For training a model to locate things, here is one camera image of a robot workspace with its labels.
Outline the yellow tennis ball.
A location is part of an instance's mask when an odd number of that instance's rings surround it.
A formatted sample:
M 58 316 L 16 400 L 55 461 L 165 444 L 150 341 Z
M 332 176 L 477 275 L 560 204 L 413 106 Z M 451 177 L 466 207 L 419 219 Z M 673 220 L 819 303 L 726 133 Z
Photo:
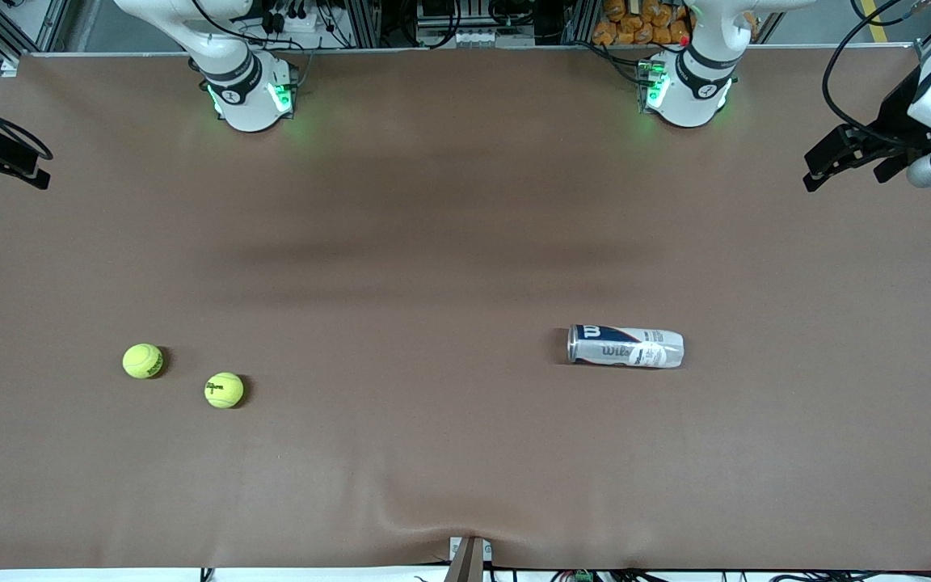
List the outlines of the yellow tennis ball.
M 215 373 L 204 384 L 204 400 L 214 408 L 229 409 L 236 407 L 245 394 L 243 380 L 232 372 Z
M 165 355 L 158 346 L 137 344 L 129 347 L 122 356 L 122 368 L 130 377 L 148 379 L 158 375 L 165 364 Z

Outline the Wilson tennis ball can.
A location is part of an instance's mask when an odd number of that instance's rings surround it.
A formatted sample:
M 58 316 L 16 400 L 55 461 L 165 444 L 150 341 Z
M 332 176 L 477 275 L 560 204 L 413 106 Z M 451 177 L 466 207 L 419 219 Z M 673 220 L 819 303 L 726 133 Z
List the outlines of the Wilson tennis ball can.
M 674 369 L 685 352 L 684 336 L 668 329 L 573 325 L 567 332 L 567 358 L 574 364 Z

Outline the orange bag pile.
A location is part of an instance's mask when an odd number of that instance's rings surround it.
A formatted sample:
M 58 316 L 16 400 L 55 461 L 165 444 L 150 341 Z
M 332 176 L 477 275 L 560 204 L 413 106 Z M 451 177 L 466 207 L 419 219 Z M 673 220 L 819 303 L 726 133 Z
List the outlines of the orange bag pile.
M 696 23 L 685 0 L 600 0 L 595 45 L 687 45 Z

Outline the white power strip with plugs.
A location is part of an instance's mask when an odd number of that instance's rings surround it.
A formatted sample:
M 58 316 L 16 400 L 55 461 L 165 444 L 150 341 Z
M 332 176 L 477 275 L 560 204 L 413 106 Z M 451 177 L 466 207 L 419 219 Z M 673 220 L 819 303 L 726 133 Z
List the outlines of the white power strip with plugs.
M 256 0 L 262 29 L 270 36 L 308 34 L 324 27 L 317 0 Z

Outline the brown table cover mat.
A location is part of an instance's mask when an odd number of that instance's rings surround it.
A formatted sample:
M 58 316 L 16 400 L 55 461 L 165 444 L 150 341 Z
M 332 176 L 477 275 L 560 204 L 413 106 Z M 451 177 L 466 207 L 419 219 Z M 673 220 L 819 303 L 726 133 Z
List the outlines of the brown table cover mat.
M 684 130 L 582 49 L 324 54 L 255 135 L 181 57 L 23 59 L 0 568 L 931 570 L 931 188 L 806 191 L 828 55 L 754 49 Z

